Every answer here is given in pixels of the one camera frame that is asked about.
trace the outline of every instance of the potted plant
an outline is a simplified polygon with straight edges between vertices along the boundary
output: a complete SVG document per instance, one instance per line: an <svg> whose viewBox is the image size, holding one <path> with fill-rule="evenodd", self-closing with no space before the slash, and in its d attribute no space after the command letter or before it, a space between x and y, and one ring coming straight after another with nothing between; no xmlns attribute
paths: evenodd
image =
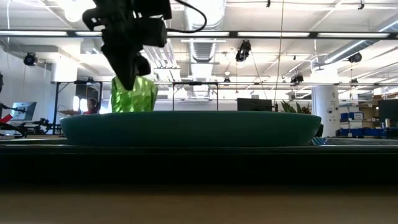
<svg viewBox="0 0 398 224"><path fill-rule="evenodd" d="M307 106L301 107L299 103L296 102L296 110L293 108L292 105L289 104L289 102L285 102L282 100L282 107L286 113L301 113L301 114L311 114L310 111L310 103L308 103ZM318 131L315 135L315 137L322 137L323 134L323 124L321 124L318 128Z"/></svg>

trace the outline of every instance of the green crinkled wrapper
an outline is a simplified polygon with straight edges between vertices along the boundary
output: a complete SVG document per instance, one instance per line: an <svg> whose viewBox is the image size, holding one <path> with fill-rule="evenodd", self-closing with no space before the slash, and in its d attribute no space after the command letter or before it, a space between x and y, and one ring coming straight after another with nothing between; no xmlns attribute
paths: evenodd
<svg viewBox="0 0 398 224"><path fill-rule="evenodd" d="M118 77L112 79L112 113L153 111L157 96L154 82L136 77L132 90L126 90Z"/></svg>

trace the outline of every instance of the teal plate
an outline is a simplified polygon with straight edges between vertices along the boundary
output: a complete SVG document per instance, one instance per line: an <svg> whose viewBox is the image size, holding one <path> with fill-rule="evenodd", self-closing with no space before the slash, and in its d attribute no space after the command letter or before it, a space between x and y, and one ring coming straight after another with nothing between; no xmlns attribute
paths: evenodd
<svg viewBox="0 0 398 224"><path fill-rule="evenodd" d="M321 118L261 111L152 111L79 115L60 122L74 145L264 147L308 145Z"/></svg>

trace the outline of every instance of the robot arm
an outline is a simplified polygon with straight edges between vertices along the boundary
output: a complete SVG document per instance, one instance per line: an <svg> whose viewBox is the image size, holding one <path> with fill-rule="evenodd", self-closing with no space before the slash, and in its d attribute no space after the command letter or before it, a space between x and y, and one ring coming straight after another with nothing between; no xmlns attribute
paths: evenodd
<svg viewBox="0 0 398 224"><path fill-rule="evenodd" d="M166 29L164 19L172 18L169 0L94 0L96 8L83 13L83 22L89 30L105 27L101 50L125 89L132 90L137 75L150 73L149 62L139 53L144 45L164 47L167 30L194 33L206 26L204 13L176 1L199 12L205 19L204 25L198 30Z"/></svg>

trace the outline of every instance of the computer monitor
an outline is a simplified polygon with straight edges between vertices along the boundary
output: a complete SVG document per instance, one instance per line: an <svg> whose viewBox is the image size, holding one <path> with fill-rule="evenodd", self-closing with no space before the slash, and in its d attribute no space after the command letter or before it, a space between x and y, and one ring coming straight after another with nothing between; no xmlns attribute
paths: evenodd
<svg viewBox="0 0 398 224"><path fill-rule="evenodd" d="M17 108L24 110L25 113L21 111L11 111L11 116L13 121L32 121L33 114L36 108L36 102L24 102L24 103L14 103L12 108Z"/></svg>
<svg viewBox="0 0 398 224"><path fill-rule="evenodd" d="M272 111L272 100L238 98L238 111Z"/></svg>

